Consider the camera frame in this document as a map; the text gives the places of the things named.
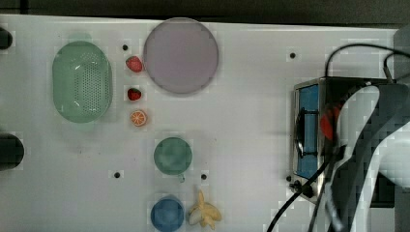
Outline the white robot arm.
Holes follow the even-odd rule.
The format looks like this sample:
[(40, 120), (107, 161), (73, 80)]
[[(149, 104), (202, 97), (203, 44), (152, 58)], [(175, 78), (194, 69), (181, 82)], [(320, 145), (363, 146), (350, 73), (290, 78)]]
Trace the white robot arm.
[(379, 84), (347, 99), (337, 119), (340, 154), (324, 186), (326, 232), (367, 232), (379, 173), (409, 185), (409, 87)]

